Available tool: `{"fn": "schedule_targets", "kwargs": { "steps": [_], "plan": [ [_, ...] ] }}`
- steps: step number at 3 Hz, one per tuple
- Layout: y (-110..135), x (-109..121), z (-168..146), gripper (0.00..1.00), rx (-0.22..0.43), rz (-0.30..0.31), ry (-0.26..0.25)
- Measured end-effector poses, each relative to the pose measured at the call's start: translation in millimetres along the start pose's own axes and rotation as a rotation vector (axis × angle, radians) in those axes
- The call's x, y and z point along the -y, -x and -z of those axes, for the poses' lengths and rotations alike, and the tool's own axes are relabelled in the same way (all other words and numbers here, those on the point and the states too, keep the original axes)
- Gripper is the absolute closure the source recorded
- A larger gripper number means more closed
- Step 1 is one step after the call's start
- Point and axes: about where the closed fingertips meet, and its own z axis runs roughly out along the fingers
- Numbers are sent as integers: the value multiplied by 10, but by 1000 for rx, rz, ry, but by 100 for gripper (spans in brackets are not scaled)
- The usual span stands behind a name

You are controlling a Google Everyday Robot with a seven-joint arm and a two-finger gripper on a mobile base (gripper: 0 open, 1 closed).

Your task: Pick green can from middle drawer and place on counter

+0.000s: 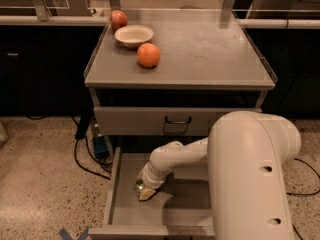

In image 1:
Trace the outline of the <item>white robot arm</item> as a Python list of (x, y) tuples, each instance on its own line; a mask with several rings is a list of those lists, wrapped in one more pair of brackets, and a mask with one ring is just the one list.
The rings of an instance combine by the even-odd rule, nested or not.
[(205, 161), (215, 240), (296, 240), (282, 164), (300, 148), (300, 133), (289, 120), (231, 112), (202, 140), (153, 150), (134, 189), (146, 201), (174, 169)]

